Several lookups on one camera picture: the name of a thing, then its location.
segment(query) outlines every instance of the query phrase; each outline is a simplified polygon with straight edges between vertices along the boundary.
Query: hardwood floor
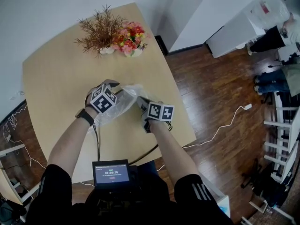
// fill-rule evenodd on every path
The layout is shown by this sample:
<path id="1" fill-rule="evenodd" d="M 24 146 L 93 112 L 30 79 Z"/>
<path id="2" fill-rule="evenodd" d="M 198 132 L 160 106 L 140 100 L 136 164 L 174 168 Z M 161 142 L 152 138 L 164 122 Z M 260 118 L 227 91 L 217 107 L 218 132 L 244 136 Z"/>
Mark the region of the hardwood floor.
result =
<path id="1" fill-rule="evenodd" d="M 264 163 L 263 142 L 268 131 L 263 120 L 270 109 L 261 104 L 261 97 L 254 92 L 253 77 L 274 70 L 268 68 L 268 65 L 276 64 L 273 57 L 274 52 L 249 57 L 247 51 L 242 49 L 214 59 L 205 46 L 166 57 L 196 134 L 197 140 L 192 144 L 210 140 L 219 126 L 231 122 L 240 105 L 252 104 L 252 108 L 247 111 L 239 109 L 232 126 L 222 128 L 212 142 L 186 149 L 199 171 L 223 193 L 229 195 L 234 223 L 255 211 L 248 203 L 252 196 L 251 187 L 240 188 L 243 182 L 241 174 L 252 168 L 255 158 Z M 10 127 L 12 139 L 22 140 L 30 155 L 46 166 L 46 159 L 36 139 L 28 110 L 15 117 L 18 125 L 15 130 Z M 1 136 L 0 149 L 11 146 Z M 19 154 L 10 153 L 1 158 L 1 161 L 7 168 L 23 165 L 30 160 L 26 150 L 21 149 Z M 157 168 L 164 164 L 161 158 L 155 163 Z M 31 167 L 14 167 L 8 169 L 7 173 L 9 177 L 18 178 L 30 189 L 39 182 L 43 171 L 39 164 L 32 161 Z M 161 169 L 159 175 L 167 182 L 170 196 L 174 199 L 173 186 L 166 169 Z M 85 202 L 92 189 L 92 186 L 81 183 L 73 184 L 72 202 Z"/>

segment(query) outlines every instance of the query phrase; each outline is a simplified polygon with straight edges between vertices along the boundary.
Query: plastic bag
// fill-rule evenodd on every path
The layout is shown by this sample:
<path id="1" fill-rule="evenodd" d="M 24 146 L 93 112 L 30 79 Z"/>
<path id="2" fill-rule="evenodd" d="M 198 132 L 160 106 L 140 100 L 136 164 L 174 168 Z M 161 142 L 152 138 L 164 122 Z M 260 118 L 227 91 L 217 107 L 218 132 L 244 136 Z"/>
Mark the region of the plastic bag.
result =
<path id="1" fill-rule="evenodd" d="M 259 0 L 251 9 L 249 19 L 259 28 L 270 29 L 284 23 L 290 13 L 282 0 Z"/>
<path id="2" fill-rule="evenodd" d="M 96 127 L 101 127 L 111 122 L 115 118 L 121 116 L 129 108 L 131 108 L 131 106 L 136 102 L 136 99 L 139 96 L 148 98 L 153 101 L 158 101 L 151 94 L 147 93 L 143 89 L 143 86 L 140 84 L 121 86 L 121 88 L 124 90 L 124 93 L 118 98 L 116 106 L 103 114 L 98 114 L 98 116 L 95 118 L 94 122 Z M 93 131 L 93 127 L 90 127 L 88 133 Z"/>

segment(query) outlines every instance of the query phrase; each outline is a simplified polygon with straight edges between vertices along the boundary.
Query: jeans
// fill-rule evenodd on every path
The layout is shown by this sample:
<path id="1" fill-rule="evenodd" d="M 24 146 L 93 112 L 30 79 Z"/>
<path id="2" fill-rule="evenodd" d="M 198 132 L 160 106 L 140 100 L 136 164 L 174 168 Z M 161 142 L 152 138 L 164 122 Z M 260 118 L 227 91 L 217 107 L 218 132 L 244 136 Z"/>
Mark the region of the jeans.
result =
<path id="1" fill-rule="evenodd" d="M 268 92 L 290 92 L 289 86 L 286 82 L 285 74 L 281 69 L 271 73 L 263 73 L 257 77 L 259 83 L 258 91 L 261 93 Z"/>

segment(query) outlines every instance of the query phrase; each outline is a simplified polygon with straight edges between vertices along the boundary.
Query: white vase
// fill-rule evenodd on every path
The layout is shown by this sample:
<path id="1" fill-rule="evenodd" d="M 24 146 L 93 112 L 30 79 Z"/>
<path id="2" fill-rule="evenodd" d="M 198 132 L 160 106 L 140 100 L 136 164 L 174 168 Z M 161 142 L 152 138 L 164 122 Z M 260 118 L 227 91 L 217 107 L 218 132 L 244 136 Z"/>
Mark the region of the white vase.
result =
<path id="1" fill-rule="evenodd" d="M 112 48 L 112 47 L 108 47 L 107 49 L 106 49 L 106 53 L 107 54 L 112 54 L 113 52 L 114 52 L 114 48 Z"/>
<path id="2" fill-rule="evenodd" d="M 128 58 L 134 58 L 134 57 L 140 56 L 142 54 L 142 52 L 143 52 L 142 49 L 136 48 L 136 49 L 134 49 L 133 53 L 125 54 L 125 56 Z"/>
<path id="3" fill-rule="evenodd" d="M 100 49 L 100 53 L 102 54 L 102 55 L 104 55 L 104 54 L 112 54 L 113 52 L 114 52 L 114 48 L 112 48 L 112 47 L 105 47 L 105 48 L 101 48 Z"/>

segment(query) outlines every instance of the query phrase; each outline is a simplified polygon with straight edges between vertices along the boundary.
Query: display screen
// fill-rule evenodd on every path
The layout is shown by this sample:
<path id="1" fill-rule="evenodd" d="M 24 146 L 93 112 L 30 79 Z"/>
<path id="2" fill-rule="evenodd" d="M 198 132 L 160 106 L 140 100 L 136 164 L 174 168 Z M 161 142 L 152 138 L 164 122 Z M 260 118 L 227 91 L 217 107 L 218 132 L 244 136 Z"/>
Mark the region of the display screen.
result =
<path id="1" fill-rule="evenodd" d="M 97 183 L 115 183 L 129 181 L 126 164 L 96 166 L 95 171 Z"/>

